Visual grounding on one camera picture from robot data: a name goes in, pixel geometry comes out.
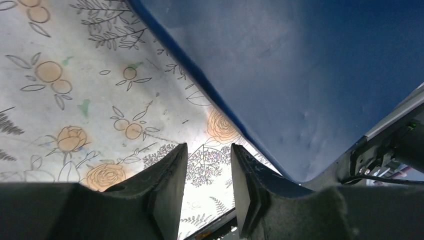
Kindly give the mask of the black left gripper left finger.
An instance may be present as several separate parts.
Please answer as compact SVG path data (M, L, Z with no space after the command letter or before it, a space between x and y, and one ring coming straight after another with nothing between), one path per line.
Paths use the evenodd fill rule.
M188 146L127 180L94 191L79 183L0 185L3 240L175 240Z

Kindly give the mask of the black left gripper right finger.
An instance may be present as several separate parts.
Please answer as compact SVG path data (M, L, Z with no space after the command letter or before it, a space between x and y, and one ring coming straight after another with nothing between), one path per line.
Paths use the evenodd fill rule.
M247 240L421 240L421 187L332 186L282 177L242 145L230 150L239 236Z

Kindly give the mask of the blue tin lid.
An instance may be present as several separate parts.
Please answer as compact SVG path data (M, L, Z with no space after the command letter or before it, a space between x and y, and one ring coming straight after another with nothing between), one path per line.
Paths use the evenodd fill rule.
M419 112L421 0L130 0L281 173L304 183Z

